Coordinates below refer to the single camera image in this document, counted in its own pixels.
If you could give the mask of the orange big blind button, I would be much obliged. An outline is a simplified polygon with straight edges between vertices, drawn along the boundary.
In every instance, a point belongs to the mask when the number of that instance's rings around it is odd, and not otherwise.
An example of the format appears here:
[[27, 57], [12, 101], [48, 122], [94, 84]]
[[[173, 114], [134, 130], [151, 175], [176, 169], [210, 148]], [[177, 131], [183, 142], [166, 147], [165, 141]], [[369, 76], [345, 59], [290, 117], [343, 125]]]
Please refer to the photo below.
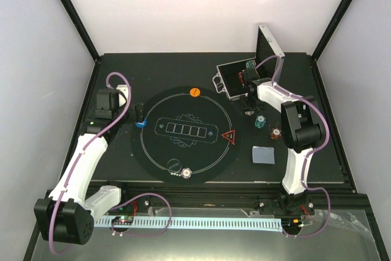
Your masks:
[[189, 91], [189, 94], [190, 94], [191, 97], [194, 97], [194, 98], [195, 98], [195, 97], [199, 97], [199, 96], [200, 96], [201, 91], [200, 91], [199, 88], [193, 87], [193, 88]]

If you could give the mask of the blue small blind button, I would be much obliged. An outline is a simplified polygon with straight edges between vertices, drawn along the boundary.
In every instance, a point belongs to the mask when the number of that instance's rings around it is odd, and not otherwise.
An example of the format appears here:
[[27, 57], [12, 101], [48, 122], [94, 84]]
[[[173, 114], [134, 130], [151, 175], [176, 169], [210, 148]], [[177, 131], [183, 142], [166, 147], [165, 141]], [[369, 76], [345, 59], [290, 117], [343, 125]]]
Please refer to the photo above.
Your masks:
[[135, 126], [137, 126], [138, 128], [144, 128], [147, 124], [147, 120], [143, 120], [142, 122], [136, 122], [135, 123]]

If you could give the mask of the red triangular dealer marker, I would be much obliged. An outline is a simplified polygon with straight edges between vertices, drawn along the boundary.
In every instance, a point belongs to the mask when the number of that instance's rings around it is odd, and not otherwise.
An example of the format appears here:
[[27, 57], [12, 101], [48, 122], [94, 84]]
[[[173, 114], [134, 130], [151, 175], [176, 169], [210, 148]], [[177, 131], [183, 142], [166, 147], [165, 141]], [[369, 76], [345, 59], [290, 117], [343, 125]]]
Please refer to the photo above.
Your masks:
[[231, 143], [232, 145], [235, 145], [236, 130], [230, 130], [226, 133], [223, 133], [221, 136], [224, 139], [228, 140], [228, 142]]

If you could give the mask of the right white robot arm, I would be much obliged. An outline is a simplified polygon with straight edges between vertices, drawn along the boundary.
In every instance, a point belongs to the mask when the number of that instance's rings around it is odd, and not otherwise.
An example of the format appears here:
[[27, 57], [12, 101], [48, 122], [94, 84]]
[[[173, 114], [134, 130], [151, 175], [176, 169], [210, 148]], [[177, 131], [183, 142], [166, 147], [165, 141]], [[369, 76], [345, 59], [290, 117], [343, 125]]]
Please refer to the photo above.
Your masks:
[[313, 97], [294, 94], [271, 78], [260, 78], [255, 68], [238, 73], [248, 106], [263, 102], [280, 112], [281, 137], [288, 149], [287, 167], [276, 207], [284, 215], [297, 213], [306, 202], [305, 192], [313, 154], [324, 148], [330, 138], [327, 122]]

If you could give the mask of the white chip mat bottom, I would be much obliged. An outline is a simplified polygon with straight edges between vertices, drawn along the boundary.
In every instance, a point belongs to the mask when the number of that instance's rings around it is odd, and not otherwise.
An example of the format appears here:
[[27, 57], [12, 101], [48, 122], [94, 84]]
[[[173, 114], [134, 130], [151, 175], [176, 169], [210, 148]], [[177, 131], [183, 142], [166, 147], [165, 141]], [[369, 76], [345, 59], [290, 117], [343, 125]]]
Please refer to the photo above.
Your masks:
[[180, 175], [184, 179], [189, 179], [192, 175], [192, 170], [190, 170], [190, 168], [183, 168]]

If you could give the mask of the white purple chip stack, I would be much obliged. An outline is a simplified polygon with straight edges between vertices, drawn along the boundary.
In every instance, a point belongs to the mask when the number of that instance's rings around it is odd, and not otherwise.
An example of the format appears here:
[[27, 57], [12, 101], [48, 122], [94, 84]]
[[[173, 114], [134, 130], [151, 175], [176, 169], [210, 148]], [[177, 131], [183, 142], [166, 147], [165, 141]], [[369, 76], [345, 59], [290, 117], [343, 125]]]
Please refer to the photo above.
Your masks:
[[254, 110], [246, 111], [246, 112], [245, 112], [245, 114], [246, 114], [247, 116], [252, 116], [254, 113], [255, 113]]

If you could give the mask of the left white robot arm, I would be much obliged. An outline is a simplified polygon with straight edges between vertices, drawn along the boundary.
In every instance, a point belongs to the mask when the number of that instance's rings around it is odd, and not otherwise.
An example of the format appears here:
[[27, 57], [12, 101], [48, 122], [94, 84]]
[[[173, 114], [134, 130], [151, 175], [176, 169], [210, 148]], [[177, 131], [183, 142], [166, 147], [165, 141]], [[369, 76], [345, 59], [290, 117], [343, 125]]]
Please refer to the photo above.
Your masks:
[[112, 207], [125, 211], [131, 196], [117, 186], [102, 186], [93, 196], [87, 190], [95, 169], [129, 119], [131, 87], [100, 89], [91, 119], [85, 121], [74, 154], [59, 183], [34, 205], [38, 229], [49, 243], [86, 244], [93, 227]]

